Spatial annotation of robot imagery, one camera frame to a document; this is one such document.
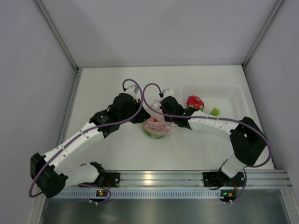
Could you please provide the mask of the clear zip top bag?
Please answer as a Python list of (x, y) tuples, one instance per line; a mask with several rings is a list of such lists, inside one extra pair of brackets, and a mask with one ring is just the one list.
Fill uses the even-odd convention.
[(146, 112), (149, 113), (150, 118), (142, 123), (143, 132), (150, 138), (160, 139), (170, 134), (174, 129), (175, 124), (164, 119), (164, 116), (159, 115), (148, 107)]

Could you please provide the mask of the fake watermelon slice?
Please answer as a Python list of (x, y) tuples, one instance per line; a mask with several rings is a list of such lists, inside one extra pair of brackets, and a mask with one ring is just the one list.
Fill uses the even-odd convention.
[(151, 123), (150, 120), (147, 120), (142, 123), (142, 130), (144, 133), (153, 139), (160, 139), (165, 137), (170, 131), (170, 126), (167, 122), (159, 122), (157, 124)]

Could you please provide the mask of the red fake food piece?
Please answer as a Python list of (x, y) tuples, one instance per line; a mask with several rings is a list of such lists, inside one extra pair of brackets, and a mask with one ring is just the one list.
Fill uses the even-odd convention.
[(186, 102), (187, 107), (195, 108), (197, 110), (204, 110), (204, 102), (201, 98), (191, 95), (188, 97), (187, 102)]

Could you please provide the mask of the green fake grapes bunch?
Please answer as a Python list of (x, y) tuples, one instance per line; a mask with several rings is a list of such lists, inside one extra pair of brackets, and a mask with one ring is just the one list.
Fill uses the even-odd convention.
[(220, 115), (220, 110), (218, 108), (214, 108), (211, 112), (210, 115), (213, 116), (219, 116)]

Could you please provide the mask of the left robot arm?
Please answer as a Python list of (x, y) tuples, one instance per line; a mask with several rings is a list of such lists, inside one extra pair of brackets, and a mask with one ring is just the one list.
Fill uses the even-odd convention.
[(37, 186), (46, 198), (74, 185), (102, 187), (107, 172), (98, 162), (84, 163), (75, 171), (70, 171), (68, 166), (93, 144), (119, 130), (121, 124), (140, 124), (149, 119), (143, 102), (144, 98), (137, 99), (135, 93), (120, 93), (107, 109), (95, 113), (64, 143), (44, 154), (35, 153), (30, 158), (32, 185)]

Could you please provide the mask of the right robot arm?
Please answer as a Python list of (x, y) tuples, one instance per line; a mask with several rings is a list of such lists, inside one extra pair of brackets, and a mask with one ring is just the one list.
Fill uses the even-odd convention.
[(204, 131), (231, 143), (233, 154), (216, 172), (217, 185), (232, 184), (241, 169), (255, 165), (267, 146), (265, 136), (249, 117), (238, 121), (208, 115), (196, 108), (183, 108), (172, 96), (165, 97), (160, 108), (166, 120), (171, 120), (181, 128)]

